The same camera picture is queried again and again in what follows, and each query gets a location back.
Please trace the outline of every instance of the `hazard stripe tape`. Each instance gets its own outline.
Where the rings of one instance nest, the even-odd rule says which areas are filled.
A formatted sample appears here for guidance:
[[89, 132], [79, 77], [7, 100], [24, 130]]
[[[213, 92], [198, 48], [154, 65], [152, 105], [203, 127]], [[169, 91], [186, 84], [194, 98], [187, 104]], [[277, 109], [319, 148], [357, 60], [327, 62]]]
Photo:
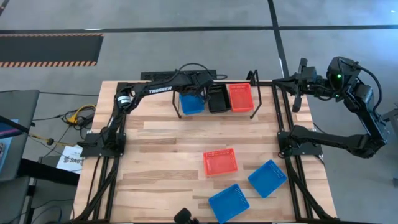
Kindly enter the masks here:
[[31, 67], [87, 67], [95, 66], [97, 62], [0, 62], [0, 68], [31, 68]]
[[104, 34], [0, 34], [0, 37], [82, 37], [82, 36], [102, 36]]

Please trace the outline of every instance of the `floor mat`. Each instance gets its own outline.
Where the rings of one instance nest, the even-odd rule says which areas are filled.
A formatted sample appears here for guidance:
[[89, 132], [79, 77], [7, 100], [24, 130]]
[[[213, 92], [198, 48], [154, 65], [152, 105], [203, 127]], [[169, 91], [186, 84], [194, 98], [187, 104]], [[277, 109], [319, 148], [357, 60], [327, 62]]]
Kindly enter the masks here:
[[94, 66], [104, 34], [0, 34], [0, 67]]

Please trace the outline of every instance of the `red plastic bin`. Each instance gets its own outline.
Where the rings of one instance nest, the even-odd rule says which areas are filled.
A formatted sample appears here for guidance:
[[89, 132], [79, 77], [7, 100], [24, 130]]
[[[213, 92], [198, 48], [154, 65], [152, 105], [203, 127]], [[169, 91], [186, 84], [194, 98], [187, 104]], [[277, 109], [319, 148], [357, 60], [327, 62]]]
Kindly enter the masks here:
[[230, 84], [228, 85], [228, 90], [232, 112], [253, 110], [254, 103], [249, 83]]
[[229, 174], [238, 171], [234, 149], [223, 149], [203, 153], [207, 176]]

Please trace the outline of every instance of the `black plastic bin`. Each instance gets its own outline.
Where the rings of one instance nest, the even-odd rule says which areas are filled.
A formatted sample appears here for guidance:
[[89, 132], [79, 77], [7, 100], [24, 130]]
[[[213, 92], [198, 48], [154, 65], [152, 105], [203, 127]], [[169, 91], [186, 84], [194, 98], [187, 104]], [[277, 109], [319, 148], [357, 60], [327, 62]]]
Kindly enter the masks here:
[[231, 102], [229, 102], [228, 90], [225, 84], [210, 86], [208, 94], [210, 96], [208, 102], [210, 113], [221, 113], [231, 109]]

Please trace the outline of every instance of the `white paper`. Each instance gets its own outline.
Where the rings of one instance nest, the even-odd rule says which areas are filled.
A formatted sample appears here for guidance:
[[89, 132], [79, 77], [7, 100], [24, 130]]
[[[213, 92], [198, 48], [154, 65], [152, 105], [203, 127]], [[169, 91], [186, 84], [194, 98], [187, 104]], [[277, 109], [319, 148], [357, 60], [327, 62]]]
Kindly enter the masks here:
[[57, 168], [80, 174], [83, 167], [83, 158], [80, 157], [81, 151], [82, 148], [80, 146], [65, 146]]

